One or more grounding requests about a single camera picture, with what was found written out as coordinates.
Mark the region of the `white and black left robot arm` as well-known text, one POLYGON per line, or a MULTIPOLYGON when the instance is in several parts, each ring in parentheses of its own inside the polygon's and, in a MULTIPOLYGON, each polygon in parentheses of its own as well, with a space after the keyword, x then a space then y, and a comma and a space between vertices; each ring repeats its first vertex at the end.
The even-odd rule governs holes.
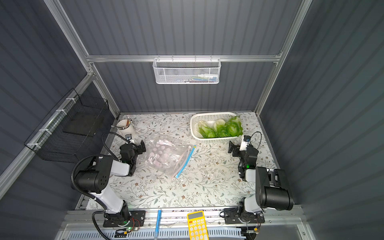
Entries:
POLYGON ((109 185, 110 175, 118 177, 133 176, 137 167, 137 158, 146 152, 143 141, 136 144, 131 135, 122 137, 113 132, 102 134, 115 135, 126 143, 120 146, 118 158, 111 149, 109 155, 92 155, 78 161, 71 173, 71 186, 81 194, 102 206, 103 227, 140 227, 143 225, 145 211, 131 211, 128 203, 121 199, 109 185))

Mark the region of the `chinese cabbage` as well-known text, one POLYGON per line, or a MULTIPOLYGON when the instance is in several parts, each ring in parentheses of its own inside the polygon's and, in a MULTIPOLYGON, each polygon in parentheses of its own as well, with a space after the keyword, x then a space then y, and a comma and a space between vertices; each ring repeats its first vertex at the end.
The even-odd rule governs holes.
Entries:
POLYGON ((226 121, 223 119, 218 119, 215 121, 214 130, 216 131, 218 138, 230 137, 226 127, 226 121))
POLYGON ((226 130, 229 136, 238 137, 243 134, 243 127, 239 116, 230 118, 226 124, 226 130))
POLYGON ((211 139, 217 137, 216 131, 212 127, 210 127, 206 122, 203 121, 198 123, 198 132, 202 135, 204 139, 211 139))

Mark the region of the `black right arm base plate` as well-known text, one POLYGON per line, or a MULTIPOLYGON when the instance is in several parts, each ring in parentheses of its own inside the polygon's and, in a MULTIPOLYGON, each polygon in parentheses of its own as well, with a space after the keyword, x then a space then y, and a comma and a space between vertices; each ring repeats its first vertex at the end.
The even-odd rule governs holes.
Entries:
POLYGON ((219 213, 220 217, 225 220, 227 225, 234 224, 256 224, 265 223, 265 218, 262 212, 249 213, 241 212, 239 208, 225 208, 219 213))

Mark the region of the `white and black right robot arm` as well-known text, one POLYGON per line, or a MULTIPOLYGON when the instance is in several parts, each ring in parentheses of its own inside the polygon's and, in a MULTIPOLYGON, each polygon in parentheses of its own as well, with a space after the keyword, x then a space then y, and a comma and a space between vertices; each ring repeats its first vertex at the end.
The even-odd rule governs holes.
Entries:
POLYGON ((290 211, 294 206, 292 191, 284 170, 256 166, 258 149, 243 141, 240 145, 229 142, 228 153, 238 157, 241 180, 255 183, 255 193, 239 201, 236 208, 224 209, 227 225, 262 224, 264 210, 290 211))

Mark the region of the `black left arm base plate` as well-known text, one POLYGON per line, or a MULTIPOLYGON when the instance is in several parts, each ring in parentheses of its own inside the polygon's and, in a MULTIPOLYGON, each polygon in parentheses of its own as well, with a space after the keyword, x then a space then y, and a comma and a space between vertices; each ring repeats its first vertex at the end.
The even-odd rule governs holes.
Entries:
POLYGON ((130 211, 128 214, 104 214, 104 228, 133 227, 139 228, 144 225, 146 211, 130 211))

